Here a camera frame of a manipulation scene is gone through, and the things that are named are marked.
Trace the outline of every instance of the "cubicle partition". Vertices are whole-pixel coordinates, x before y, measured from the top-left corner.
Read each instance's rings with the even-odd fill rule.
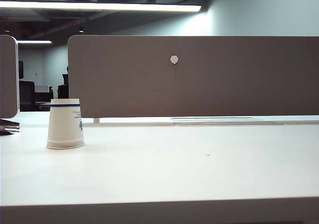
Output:
[[[0,35],[0,118],[12,118],[18,110],[17,42]]]
[[[76,35],[69,94],[83,117],[319,114],[318,48],[318,37]]]

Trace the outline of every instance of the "light gray wall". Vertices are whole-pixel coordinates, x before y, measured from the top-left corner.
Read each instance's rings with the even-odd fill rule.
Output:
[[[18,50],[19,60],[23,61],[23,81],[34,81],[35,85],[44,85],[43,81],[43,56],[42,50]]]
[[[43,81],[53,86],[54,97],[57,97],[58,86],[63,84],[62,74],[67,73],[67,59],[66,45],[43,50]]]
[[[207,15],[210,35],[319,35],[319,0],[213,0]]]
[[[207,12],[179,16],[119,30],[108,35],[206,36]]]

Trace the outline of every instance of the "white paper cup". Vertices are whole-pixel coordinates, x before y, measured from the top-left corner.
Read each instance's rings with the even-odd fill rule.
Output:
[[[79,99],[52,99],[46,147],[68,149],[83,145]]]

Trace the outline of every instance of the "black chair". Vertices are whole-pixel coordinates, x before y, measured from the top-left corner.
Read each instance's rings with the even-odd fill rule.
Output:
[[[58,86],[58,99],[68,99],[69,98],[69,86],[60,85]]]
[[[38,111],[33,81],[19,81],[20,111]]]
[[[69,98],[69,74],[62,74],[64,85],[58,86],[58,99]]]

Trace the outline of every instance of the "fluorescent light fixture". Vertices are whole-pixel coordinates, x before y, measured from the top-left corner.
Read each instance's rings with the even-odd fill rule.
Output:
[[[79,9],[79,10],[135,10],[135,11],[185,11],[197,12],[197,5],[166,4],[123,4],[93,2],[40,2],[40,1],[0,1],[0,7],[9,8],[46,8],[46,9]]]
[[[41,40],[23,40],[23,41],[18,41],[19,44],[50,44],[52,43],[51,41],[41,41]]]

